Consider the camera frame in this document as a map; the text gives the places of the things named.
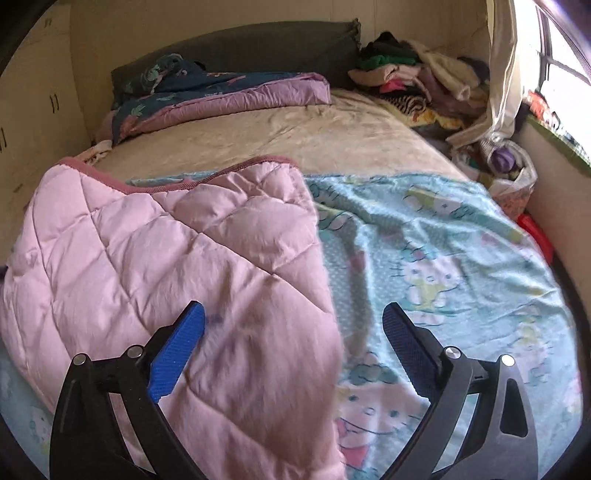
white curtain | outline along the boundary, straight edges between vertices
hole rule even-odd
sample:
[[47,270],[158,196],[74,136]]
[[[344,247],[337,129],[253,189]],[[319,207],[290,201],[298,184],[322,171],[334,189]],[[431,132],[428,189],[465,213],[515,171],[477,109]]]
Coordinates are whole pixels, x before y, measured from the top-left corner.
[[448,137],[453,147],[462,147],[481,138],[509,138],[521,104],[521,82],[517,62],[517,20],[514,0],[487,2],[492,22],[491,94],[486,114],[466,130]]

wall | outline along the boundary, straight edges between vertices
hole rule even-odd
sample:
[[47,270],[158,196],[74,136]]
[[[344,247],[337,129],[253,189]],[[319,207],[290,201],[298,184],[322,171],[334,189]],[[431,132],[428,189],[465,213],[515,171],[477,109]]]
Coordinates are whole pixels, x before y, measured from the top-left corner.
[[529,123],[519,133],[518,143],[538,172],[528,210],[556,248],[590,315],[591,177],[569,163]]
[[486,0],[73,0],[72,65],[88,131],[111,105],[111,70],[157,48],[251,23],[353,18],[363,43],[390,30],[442,51],[455,43],[454,52],[488,57]]

pink blanket trim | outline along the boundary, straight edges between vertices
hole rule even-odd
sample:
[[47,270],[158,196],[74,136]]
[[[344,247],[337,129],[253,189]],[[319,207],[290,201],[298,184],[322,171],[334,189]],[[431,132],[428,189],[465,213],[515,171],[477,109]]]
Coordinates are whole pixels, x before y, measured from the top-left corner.
[[238,171],[246,167],[250,167],[251,165],[256,165],[258,163],[264,163],[267,161],[272,161],[276,163],[287,163],[294,167],[298,167],[297,163],[288,157],[282,157],[280,155],[260,155],[258,157],[252,157],[248,160],[243,162],[237,163],[232,165],[228,168],[224,168],[223,170],[217,171],[214,174],[210,175],[209,177],[205,177],[201,180],[192,180],[192,181],[182,181],[179,183],[170,183],[168,185],[159,185],[157,187],[134,187],[133,185],[128,185],[120,180],[117,180],[111,177],[108,173],[102,172],[97,170],[94,167],[74,158],[74,157],[66,157],[59,161],[59,165],[67,165],[75,170],[78,170],[80,173],[87,175],[99,182],[115,189],[121,193],[125,193],[129,195],[131,193],[158,193],[158,192],[172,192],[173,190],[191,190],[195,188],[197,185],[202,183],[209,183],[213,179],[225,175],[226,173],[230,173],[233,171]]

window frame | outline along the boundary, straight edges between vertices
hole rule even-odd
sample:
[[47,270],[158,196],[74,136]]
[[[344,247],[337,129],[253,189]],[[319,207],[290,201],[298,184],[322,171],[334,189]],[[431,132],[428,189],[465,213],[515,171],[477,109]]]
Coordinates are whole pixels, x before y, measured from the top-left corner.
[[[564,70],[565,72],[570,73],[571,75],[576,76],[578,79],[584,81],[587,85],[591,86],[591,82],[587,78],[586,75],[583,75],[577,70],[572,69],[568,65],[555,60],[552,57],[552,39],[550,35],[550,22],[552,21],[548,15],[540,8],[538,5],[537,8],[538,12],[538,24],[540,26],[540,79],[538,81],[538,91],[541,90],[542,85],[545,80],[548,80],[550,75],[550,65],[555,65],[558,68]],[[569,39],[567,35],[564,34],[563,30],[558,26],[558,24],[554,23],[554,26],[558,29],[560,34],[564,37],[569,47],[573,50],[573,53],[579,58],[577,54],[578,49],[573,45],[572,41]]]

mattress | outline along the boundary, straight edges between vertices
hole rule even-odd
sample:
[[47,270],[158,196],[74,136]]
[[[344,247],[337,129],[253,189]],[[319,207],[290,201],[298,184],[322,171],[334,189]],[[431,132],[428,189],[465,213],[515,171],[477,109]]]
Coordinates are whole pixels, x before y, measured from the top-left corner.
[[123,142],[96,166],[118,180],[220,170],[284,155],[304,174],[465,176],[370,99],[334,90],[330,106],[284,107],[187,122]]

